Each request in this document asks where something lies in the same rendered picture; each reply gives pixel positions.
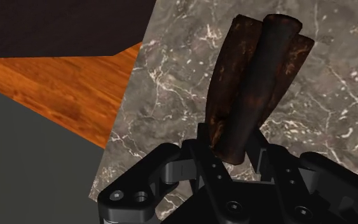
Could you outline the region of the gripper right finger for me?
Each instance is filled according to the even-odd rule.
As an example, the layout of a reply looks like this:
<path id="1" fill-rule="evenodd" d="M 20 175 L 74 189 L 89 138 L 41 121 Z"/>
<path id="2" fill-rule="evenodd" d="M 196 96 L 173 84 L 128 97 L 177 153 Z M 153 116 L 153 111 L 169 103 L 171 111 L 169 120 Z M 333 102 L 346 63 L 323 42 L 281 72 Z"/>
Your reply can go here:
<path id="1" fill-rule="evenodd" d="M 279 224 L 358 224 L 358 174 L 312 151 L 296 157 L 256 129 L 249 160 L 278 198 Z"/>

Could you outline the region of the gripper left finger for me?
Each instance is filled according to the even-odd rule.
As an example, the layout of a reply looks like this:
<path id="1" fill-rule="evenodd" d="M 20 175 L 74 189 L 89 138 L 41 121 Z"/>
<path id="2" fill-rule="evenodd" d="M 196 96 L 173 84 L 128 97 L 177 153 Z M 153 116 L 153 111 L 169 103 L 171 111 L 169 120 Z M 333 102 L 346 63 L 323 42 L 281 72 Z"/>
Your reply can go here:
<path id="1" fill-rule="evenodd" d="M 192 196 L 163 221 L 162 199 L 182 181 Z M 97 197 L 100 224 L 244 224 L 244 205 L 221 160 L 209 149 L 209 127 L 181 146 L 162 143 Z"/>

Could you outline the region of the dark brown ridged cylinder object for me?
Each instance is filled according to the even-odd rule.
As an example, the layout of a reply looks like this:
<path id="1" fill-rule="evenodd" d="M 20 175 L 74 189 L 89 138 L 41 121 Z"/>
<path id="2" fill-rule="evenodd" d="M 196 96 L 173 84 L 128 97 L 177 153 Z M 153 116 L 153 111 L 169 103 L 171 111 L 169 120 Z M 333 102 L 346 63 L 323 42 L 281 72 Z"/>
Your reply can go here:
<path id="1" fill-rule="evenodd" d="M 239 165 L 247 141 L 277 107 L 304 64 L 314 40 L 303 24 L 283 14 L 262 21 L 237 15 L 230 25 L 212 73 L 205 122 L 212 151 Z"/>

